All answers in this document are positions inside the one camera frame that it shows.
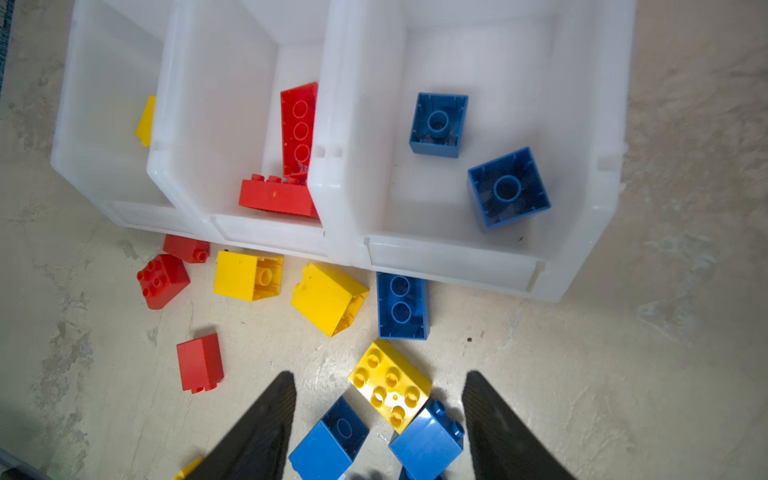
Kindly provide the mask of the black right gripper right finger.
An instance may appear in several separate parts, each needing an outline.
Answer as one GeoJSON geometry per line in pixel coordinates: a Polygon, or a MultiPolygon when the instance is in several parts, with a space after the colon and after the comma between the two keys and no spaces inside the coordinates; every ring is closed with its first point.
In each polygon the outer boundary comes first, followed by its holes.
{"type": "Polygon", "coordinates": [[[478,371],[467,373],[462,404],[477,479],[571,479],[478,371]]]}

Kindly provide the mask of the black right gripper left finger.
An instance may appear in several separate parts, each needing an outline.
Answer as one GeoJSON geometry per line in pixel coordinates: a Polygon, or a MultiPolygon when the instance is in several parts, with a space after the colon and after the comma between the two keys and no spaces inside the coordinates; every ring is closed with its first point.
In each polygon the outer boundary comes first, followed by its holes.
{"type": "Polygon", "coordinates": [[[192,479],[280,479],[296,407],[294,375],[272,381],[213,451],[192,479]]]}

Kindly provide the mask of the blue square lego brick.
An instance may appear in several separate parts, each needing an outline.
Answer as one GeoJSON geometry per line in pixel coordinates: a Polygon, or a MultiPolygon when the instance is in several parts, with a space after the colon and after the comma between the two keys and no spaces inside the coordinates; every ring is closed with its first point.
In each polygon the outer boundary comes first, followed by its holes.
{"type": "Polygon", "coordinates": [[[458,158],[469,97],[420,92],[409,145],[415,154],[458,158]]]}

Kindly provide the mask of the long red lego brick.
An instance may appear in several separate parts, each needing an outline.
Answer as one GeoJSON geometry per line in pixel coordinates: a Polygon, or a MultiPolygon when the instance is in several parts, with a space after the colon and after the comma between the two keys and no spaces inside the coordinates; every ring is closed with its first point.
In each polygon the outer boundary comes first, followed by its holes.
{"type": "Polygon", "coordinates": [[[242,181],[238,204],[271,213],[318,219],[308,187],[299,180],[254,174],[242,181]]]}

